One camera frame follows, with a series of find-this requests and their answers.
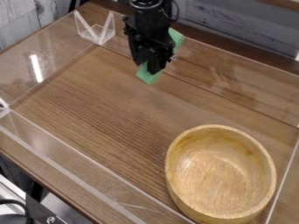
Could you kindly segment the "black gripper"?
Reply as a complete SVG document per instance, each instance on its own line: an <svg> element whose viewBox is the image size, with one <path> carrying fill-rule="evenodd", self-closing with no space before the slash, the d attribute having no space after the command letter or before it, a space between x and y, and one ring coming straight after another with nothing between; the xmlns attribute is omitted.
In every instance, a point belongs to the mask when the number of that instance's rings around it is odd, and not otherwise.
<svg viewBox="0 0 299 224"><path fill-rule="evenodd" d="M157 75L173 60L175 43L170 35L174 3L131 3L133 13L125 16L125 33L135 63L147 61L147 71Z"/></svg>

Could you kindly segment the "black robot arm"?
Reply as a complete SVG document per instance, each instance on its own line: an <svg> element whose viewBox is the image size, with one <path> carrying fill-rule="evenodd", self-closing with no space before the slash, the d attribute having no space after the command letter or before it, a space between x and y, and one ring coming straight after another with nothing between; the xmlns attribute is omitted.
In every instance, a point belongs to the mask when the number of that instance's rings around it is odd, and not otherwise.
<svg viewBox="0 0 299 224"><path fill-rule="evenodd" d="M135 63L157 75L171 61L175 41L170 34L181 10L174 15L175 0L130 0L133 14L123 17L125 34Z"/></svg>

